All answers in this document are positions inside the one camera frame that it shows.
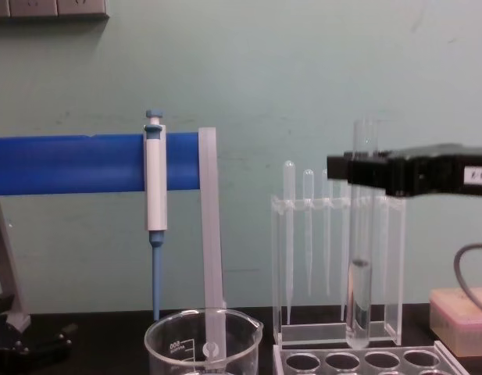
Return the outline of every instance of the rack hole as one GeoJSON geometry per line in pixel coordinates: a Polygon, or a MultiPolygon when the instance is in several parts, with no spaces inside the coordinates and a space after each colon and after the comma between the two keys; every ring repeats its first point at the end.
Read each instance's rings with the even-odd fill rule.
{"type": "Polygon", "coordinates": [[[294,354],[286,359],[286,364],[293,370],[313,371],[320,366],[320,361],[311,354],[294,354]]]}
{"type": "Polygon", "coordinates": [[[366,355],[366,362],[380,369],[393,369],[400,364],[398,357],[389,352],[371,352],[366,355]]]}
{"type": "Polygon", "coordinates": [[[348,353],[329,354],[326,363],[337,370],[355,370],[360,361],[357,357],[348,353]]]}
{"type": "Polygon", "coordinates": [[[450,375],[450,374],[440,370],[428,370],[428,371],[423,371],[420,375],[450,375]]]}
{"type": "Polygon", "coordinates": [[[412,350],[404,353],[404,359],[419,367],[433,367],[440,363],[438,357],[434,353],[426,350],[412,350]]]}

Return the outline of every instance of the test tube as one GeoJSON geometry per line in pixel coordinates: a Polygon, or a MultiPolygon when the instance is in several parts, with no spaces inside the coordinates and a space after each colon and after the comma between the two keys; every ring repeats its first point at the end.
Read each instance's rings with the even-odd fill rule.
{"type": "Polygon", "coordinates": [[[295,164],[288,160],[284,164],[284,201],[286,203],[286,303],[287,325],[291,322],[291,304],[293,300],[293,262],[295,253],[295,219],[294,205],[296,200],[295,164]]]}
{"type": "MultiPolygon", "coordinates": [[[[353,159],[376,153],[377,123],[357,121],[353,144],[353,159]]],[[[350,203],[346,340],[351,348],[360,349],[370,341],[374,189],[352,185],[350,203]]]]}
{"type": "Polygon", "coordinates": [[[305,202],[305,263],[307,277],[307,291],[312,294],[312,206],[313,206],[313,171],[306,170],[303,172],[303,199],[305,202]]]}

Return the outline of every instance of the test tube rack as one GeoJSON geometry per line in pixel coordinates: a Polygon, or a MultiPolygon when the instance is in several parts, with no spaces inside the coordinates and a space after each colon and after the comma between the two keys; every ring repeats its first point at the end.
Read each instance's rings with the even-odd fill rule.
{"type": "MultiPolygon", "coordinates": [[[[321,196],[315,198],[313,172],[306,170],[303,197],[297,199],[295,166],[286,162],[284,197],[271,201],[273,335],[280,347],[346,342],[350,187],[328,180],[326,170],[322,177],[321,196]]],[[[371,321],[370,340],[400,345],[405,200],[374,199],[380,229],[373,239],[373,303],[383,308],[382,319],[371,321]]]]}

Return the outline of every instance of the green wall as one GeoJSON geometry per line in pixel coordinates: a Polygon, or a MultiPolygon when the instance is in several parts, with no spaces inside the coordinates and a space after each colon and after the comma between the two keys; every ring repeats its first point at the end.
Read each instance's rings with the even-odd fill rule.
{"type": "MultiPolygon", "coordinates": [[[[281,166],[319,173],[352,122],[386,148],[482,145],[482,0],[111,0],[105,23],[0,26],[0,136],[216,127],[225,292],[270,305],[270,195],[281,166]]],[[[198,192],[171,193],[163,307],[202,304],[198,192]]],[[[34,312],[150,309],[142,194],[3,200],[34,312]]],[[[482,241],[482,199],[409,203],[405,298],[453,286],[482,241]]],[[[482,283],[482,257],[472,267],[482,283]]]]}

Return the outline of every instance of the black device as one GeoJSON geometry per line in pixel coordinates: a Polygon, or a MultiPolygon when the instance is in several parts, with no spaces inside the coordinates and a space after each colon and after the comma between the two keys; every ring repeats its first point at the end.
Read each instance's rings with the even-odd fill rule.
{"type": "Polygon", "coordinates": [[[22,333],[6,322],[13,295],[0,295],[0,373],[30,373],[66,359],[70,354],[75,324],[64,327],[51,340],[30,343],[22,333]]]}
{"type": "Polygon", "coordinates": [[[482,148],[430,145],[364,155],[327,157],[327,176],[350,184],[384,189],[386,195],[482,196],[482,148]]]}

